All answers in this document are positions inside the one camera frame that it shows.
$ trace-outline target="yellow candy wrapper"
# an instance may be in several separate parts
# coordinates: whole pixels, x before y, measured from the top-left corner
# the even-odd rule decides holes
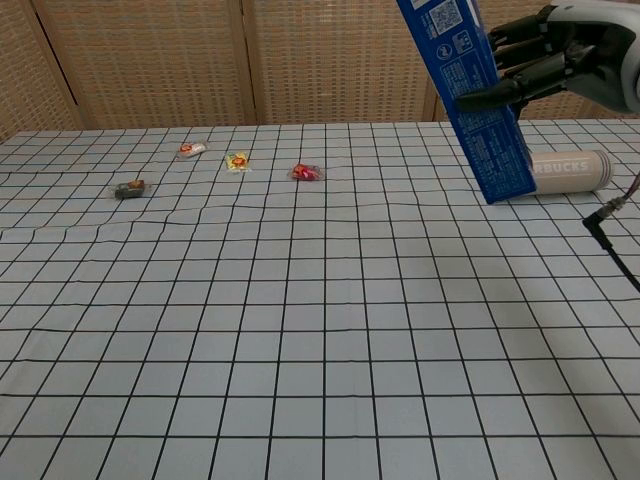
[[[230,153],[226,156],[227,169],[232,172],[249,170],[249,158],[244,152]]]

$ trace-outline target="table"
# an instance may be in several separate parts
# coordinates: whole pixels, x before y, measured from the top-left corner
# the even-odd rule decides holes
[[[447,123],[8,140],[0,478],[637,478],[640,301],[580,218],[640,121],[522,130],[613,184],[487,206]],[[638,204],[605,227],[640,274]]]

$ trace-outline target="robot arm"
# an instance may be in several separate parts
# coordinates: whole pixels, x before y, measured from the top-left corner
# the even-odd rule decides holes
[[[489,33],[502,80],[456,99],[462,111],[569,90],[622,113],[640,113],[640,5],[559,0]]]

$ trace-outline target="blue cardboard box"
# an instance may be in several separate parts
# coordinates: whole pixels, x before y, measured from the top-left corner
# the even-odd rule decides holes
[[[536,189],[510,107],[462,113],[454,100],[498,83],[474,0],[397,0],[487,203]]]

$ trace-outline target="red candy wrapper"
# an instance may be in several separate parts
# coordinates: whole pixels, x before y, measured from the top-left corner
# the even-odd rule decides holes
[[[315,180],[322,180],[322,170],[314,165],[299,163],[291,169],[289,176],[294,180],[313,182]]]

